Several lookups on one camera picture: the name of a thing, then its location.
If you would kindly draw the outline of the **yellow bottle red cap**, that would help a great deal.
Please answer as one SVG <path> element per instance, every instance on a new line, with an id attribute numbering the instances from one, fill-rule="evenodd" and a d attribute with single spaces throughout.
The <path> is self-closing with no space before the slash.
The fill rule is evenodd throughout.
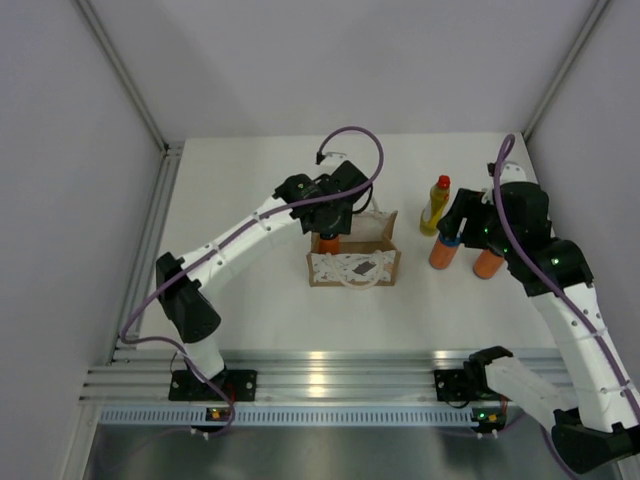
<path id="1" fill-rule="evenodd" d="M 443 215 L 450 197 L 451 179 L 448 175 L 440 175 L 429 192 L 429 202 L 420 217 L 420 232 L 427 236 L 435 236 L 437 223 Z"/>

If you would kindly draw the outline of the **dark blue pump bottle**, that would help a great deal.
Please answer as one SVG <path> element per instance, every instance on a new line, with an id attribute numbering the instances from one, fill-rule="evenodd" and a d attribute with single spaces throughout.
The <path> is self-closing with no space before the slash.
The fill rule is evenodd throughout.
<path id="1" fill-rule="evenodd" d="M 476 259 L 473 265 L 474 274 L 483 280 L 489 280 L 500 270 L 504 258 L 486 249 Z"/>
<path id="2" fill-rule="evenodd" d="M 340 253 L 340 237 L 338 235 L 320 235 L 318 238 L 318 253 L 337 255 Z"/>

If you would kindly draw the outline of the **light blue pump bottle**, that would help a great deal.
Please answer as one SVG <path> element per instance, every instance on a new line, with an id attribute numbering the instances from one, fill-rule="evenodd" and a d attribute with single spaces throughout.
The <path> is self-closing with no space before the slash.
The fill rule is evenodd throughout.
<path id="1" fill-rule="evenodd" d="M 447 269 L 460 245 L 460 235 L 446 236 L 440 233 L 429 256 L 429 264 L 437 270 Z"/>

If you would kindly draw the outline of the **dark blue front pump bottle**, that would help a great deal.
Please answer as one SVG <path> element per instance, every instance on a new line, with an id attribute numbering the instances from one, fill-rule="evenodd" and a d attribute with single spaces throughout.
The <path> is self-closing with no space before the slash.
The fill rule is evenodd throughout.
<path id="1" fill-rule="evenodd" d="M 500 270 L 504 258 L 486 249 L 476 259 L 473 265 L 474 274 L 483 280 L 489 280 Z"/>

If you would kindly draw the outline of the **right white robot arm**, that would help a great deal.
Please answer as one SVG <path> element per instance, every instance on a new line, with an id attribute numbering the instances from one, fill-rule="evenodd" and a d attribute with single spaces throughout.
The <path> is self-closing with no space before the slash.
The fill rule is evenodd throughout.
<path id="1" fill-rule="evenodd" d="M 513 163 L 502 173 L 498 189 L 457 190 L 437 224 L 439 239 L 505 261 L 549 328 L 575 395 L 563 395 L 502 346 L 468 357 L 466 387 L 518 404 L 576 474 L 634 456 L 639 391 L 602 318 L 591 269 L 577 244 L 555 235 L 547 193 Z"/>

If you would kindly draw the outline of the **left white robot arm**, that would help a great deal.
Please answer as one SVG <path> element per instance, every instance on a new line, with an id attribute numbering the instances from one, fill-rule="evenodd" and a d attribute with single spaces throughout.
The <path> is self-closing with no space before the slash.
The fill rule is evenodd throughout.
<path id="1" fill-rule="evenodd" d="M 196 370 L 191 387 L 207 400 L 226 386 L 225 362 L 214 338 L 221 317 L 213 297 L 234 276 L 276 246 L 312 232 L 330 238 L 348 234 L 353 205 L 372 186 L 348 160 L 330 174 L 288 177 L 258 209 L 233 229 L 179 257 L 167 252 L 156 261 L 156 286 L 177 281 L 158 298 L 186 357 Z"/>

